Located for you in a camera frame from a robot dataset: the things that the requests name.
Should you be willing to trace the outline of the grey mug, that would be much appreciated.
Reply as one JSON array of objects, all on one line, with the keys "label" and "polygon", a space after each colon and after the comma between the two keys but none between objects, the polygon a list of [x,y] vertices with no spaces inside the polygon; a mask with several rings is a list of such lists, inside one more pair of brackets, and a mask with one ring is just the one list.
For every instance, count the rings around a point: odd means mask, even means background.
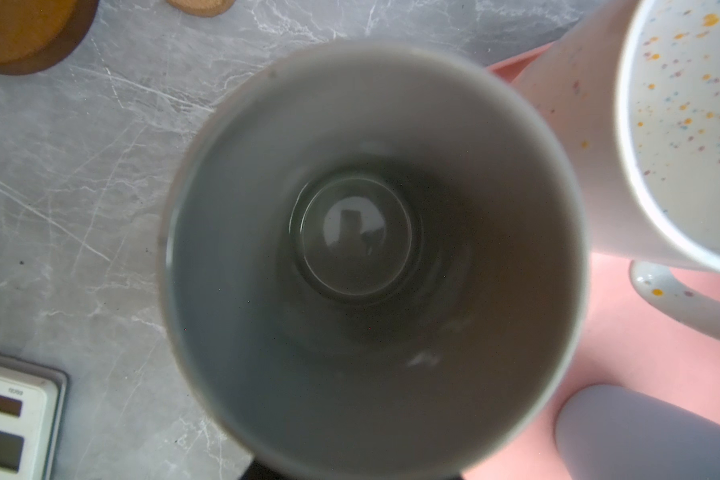
[{"label": "grey mug", "polygon": [[544,407],[586,312],[583,205],[549,126],[405,43],[314,45],[245,81],[158,239],[175,359],[247,479],[458,479]]}]

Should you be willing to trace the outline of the plain brown round coaster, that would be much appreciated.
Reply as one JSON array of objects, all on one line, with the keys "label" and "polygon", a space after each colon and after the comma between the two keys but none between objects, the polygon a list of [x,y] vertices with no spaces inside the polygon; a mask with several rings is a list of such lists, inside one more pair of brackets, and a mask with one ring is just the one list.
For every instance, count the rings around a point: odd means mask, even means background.
[{"label": "plain brown round coaster", "polygon": [[27,75],[69,56],[88,33],[97,0],[0,0],[0,74]]}]

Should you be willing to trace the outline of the cork paw-shaped coaster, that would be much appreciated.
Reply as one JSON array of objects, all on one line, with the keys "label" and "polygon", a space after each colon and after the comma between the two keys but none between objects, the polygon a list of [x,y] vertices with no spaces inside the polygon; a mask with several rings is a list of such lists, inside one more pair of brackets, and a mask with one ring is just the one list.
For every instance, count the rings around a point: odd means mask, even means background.
[{"label": "cork paw-shaped coaster", "polygon": [[235,0],[166,0],[172,7],[197,17],[215,17],[231,8]]}]

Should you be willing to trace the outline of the white mug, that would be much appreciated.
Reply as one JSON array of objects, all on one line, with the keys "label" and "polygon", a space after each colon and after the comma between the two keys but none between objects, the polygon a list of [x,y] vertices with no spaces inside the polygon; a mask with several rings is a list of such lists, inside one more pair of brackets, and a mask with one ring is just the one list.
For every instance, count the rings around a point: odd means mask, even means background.
[{"label": "white mug", "polygon": [[572,395],[555,444],[573,479],[720,479],[720,425],[615,385]]},{"label": "white mug", "polygon": [[720,341],[720,302],[674,276],[720,274],[720,1],[606,2],[512,85],[567,153],[594,250]]}]

